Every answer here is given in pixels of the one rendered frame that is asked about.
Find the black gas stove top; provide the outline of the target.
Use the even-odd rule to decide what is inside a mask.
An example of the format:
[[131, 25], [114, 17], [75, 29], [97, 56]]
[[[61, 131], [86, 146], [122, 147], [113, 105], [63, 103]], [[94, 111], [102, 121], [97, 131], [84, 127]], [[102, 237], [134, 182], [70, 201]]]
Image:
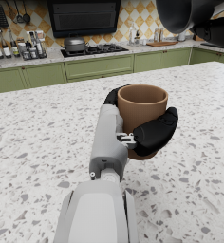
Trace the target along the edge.
[[81, 51], [65, 51], [64, 49], [61, 50], [65, 58], [81, 56], [81, 55], [104, 54], [104, 53], [121, 52], [121, 51], [126, 51], [126, 48], [118, 46], [116, 44], [96, 45], [93, 47], [86, 47], [84, 50]]

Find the grey lidded pot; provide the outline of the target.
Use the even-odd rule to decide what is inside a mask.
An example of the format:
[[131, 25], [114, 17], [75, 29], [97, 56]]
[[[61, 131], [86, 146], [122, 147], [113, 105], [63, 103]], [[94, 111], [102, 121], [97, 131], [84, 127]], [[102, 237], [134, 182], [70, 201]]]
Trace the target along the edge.
[[83, 37], [71, 36], [64, 39], [64, 49], [66, 52], [84, 51], [86, 42]]

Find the dark grey cup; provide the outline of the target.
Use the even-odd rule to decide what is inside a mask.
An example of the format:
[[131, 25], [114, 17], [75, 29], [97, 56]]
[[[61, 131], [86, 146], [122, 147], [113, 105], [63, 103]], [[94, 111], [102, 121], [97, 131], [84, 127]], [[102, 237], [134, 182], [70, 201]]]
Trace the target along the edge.
[[172, 33], [181, 33], [213, 17], [213, 0], [156, 0], [159, 19]]

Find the clear glass bottle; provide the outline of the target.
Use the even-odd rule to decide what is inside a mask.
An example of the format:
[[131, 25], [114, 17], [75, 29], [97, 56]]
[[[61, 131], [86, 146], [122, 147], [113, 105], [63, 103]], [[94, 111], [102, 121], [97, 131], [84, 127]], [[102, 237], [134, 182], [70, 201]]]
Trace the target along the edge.
[[140, 44], [140, 32], [132, 24], [129, 29], [129, 45], [138, 46]]

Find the brown cup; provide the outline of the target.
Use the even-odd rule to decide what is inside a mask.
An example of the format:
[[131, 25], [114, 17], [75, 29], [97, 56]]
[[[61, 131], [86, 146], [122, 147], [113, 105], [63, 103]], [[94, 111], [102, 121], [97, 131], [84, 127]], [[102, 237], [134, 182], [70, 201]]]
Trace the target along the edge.
[[137, 143], [129, 150], [130, 159], [150, 159], [162, 146], [166, 129], [157, 118], [166, 111], [168, 94], [148, 84], [130, 84], [118, 91], [118, 108], [123, 118], [123, 131], [132, 133]]

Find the black hanging spoon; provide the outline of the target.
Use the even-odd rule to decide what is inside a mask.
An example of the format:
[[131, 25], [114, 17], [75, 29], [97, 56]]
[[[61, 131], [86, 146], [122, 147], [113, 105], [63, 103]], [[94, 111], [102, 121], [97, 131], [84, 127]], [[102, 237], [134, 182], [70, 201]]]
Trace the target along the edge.
[[22, 0], [22, 2], [23, 2], [24, 10], [25, 10], [25, 14], [23, 15], [23, 20], [24, 20], [26, 23], [29, 23], [29, 22], [30, 22], [30, 15], [27, 14], [26, 5], [25, 5], [24, 0]]

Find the pair of pale condiment bottles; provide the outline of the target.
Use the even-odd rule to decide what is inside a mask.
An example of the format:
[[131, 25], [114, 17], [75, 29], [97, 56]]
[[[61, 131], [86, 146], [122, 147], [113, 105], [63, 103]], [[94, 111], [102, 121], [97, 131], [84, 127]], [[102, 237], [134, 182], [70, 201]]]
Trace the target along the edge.
[[162, 28], [156, 28], [155, 34], [154, 34], [154, 41], [155, 42], [161, 42], [163, 40], [163, 29]]

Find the spice rack with jars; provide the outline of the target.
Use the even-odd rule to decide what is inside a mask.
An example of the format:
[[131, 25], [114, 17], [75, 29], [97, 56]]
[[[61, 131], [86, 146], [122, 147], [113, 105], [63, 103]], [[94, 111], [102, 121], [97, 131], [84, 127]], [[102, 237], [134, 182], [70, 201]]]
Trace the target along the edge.
[[45, 44], [44, 33], [41, 30], [28, 31], [27, 39], [17, 38], [19, 51], [23, 59], [43, 59], [47, 56], [47, 47]]

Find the green kitchen cabinets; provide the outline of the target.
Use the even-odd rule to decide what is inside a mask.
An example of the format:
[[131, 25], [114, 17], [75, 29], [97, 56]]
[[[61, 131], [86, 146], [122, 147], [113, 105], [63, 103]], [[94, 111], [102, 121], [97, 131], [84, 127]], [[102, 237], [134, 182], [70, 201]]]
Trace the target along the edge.
[[217, 61], [224, 52], [184, 47], [39, 65], [0, 67], [0, 93]]

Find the wooden cutting board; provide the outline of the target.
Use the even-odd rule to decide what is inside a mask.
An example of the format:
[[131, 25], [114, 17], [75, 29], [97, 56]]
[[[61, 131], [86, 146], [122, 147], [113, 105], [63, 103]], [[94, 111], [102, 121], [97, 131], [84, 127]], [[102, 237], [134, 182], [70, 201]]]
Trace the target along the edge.
[[147, 43], [146, 45], [150, 46], [150, 47], [165, 47], [165, 46], [172, 46], [177, 44], [178, 41], [174, 41], [174, 42], [152, 42], [152, 43]]

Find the black range hood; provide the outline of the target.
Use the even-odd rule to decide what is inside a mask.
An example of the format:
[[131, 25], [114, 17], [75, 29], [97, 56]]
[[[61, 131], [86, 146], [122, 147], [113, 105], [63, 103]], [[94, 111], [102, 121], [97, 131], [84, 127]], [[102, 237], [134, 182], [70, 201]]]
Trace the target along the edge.
[[117, 30], [121, 0], [47, 0], [55, 38]]

